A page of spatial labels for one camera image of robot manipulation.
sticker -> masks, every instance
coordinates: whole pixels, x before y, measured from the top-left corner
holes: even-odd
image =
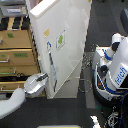
[[[7,33],[9,38],[14,38],[12,33]]]
[[[28,57],[27,53],[13,53],[16,58]]]
[[[44,36],[47,37],[49,35],[49,29],[47,29],[45,32],[44,32]]]
[[[1,55],[1,57],[6,57],[6,55]]]
[[[8,13],[20,13],[20,9],[7,9]]]
[[[59,50],[65,44],[65,30],[56,38],[56,49]]]
[[[9,69],[13,69],[12,67],[10,67]]]
[[[25,8],[25,7],[22,7],[20,10],[21,10],[21,14],[26,14],[26,13],[27,13],[27,11],[26,11],[26,8]]]

white robot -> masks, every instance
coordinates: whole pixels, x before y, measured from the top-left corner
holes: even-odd
[[[47,83],[47,74],[30,76],[24,84],[24,89],[17,88],[10,99],[0,101],[0,119],[17,110],[25,101],[26,96],[34,98],[41,94]]]
[[[128,89],[128,37],[117,33],[110,47],[96,47],[92,69],[94,93],[103,102],[116,104]]]

cabinet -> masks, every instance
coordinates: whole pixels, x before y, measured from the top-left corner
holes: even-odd
[[[7,28],[0,31],[0,93],[23,88],[30,75],[40,73],[31,31],[21,29],[22,17],[19,28],[12,29],[14,19],[9,18]]]

drawer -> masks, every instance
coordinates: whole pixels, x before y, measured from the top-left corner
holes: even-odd
[[[31,48],[28,30],[0,31],[0,49]]]
[[[1,6],[4,17],[22,17],[27,15],[25,5]]]
[[[0,50],[0,66],[35,65],[32,49]]]
[[[1,5],[25,4],[24,0],[0,0]]]
[[[0,93],[13,92],[17,88],[24,88],[25,81],[0,82]]]
[[[38,69],[36,65],[32,66],[13,66],[13,67],[0,67],[0,77],[2,76],[19,76],[19,75],[33,75],[37,74]]]

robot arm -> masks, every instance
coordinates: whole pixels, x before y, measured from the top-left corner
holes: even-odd
[[[117,48],[121,41],[124,39],[123,36],[116,33],[112,36],[112,45],[108,47],[107,50],[104,50],[104,56],[100,58],[100,67],[102,71],[105,71],[109,69],[109,66],[111,65],[112,58],[117,51]]]
[[[24,84],[24,89],[17,88],[9,100],[0,101],[0,119],[20,108],[25,101],[26,95],[30,98],[40,95],[46,86],[47,77],[47,74],[30,76]]]

